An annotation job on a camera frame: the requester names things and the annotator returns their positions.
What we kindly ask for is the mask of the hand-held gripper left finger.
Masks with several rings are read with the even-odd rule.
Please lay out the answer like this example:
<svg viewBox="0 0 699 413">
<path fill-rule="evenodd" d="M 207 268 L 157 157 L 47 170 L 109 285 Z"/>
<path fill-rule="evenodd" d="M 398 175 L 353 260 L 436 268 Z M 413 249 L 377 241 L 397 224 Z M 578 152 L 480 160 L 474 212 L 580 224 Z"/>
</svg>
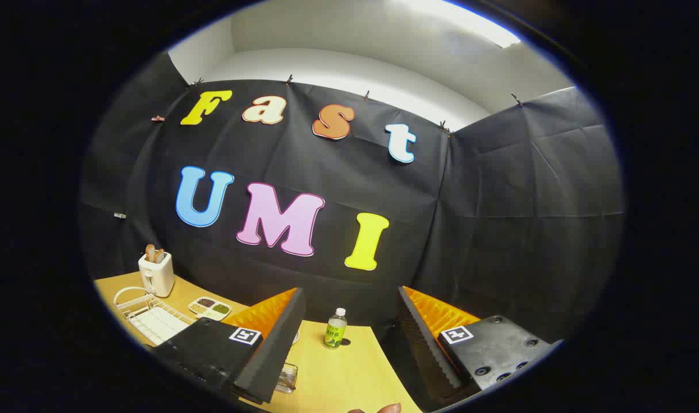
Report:
<svg viewBox="0 0 699 413">
<path fill-rule="evenodd" d="M 295 287 L 224 321 L 202 317 L 157 345 L 153 355 L 225 398 L 269 403 L 305 310 L 304 290 Z"/>
</svg>

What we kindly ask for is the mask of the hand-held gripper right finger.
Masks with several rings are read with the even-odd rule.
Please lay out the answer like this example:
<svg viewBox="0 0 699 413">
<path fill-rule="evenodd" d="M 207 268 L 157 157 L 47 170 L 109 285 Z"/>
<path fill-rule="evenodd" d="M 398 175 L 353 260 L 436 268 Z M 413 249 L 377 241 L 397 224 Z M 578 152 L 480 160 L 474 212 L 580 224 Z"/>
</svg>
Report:
<svg viewBox="0 0 699 413">
<path fill-rule="evenodd" d="M 435 402 L 459 402 L 496 387 L 563 340 L 533 308 L 472 293 L 444 301 L 399 286 L 398 324 L 426 392 Z"/>
</svg>

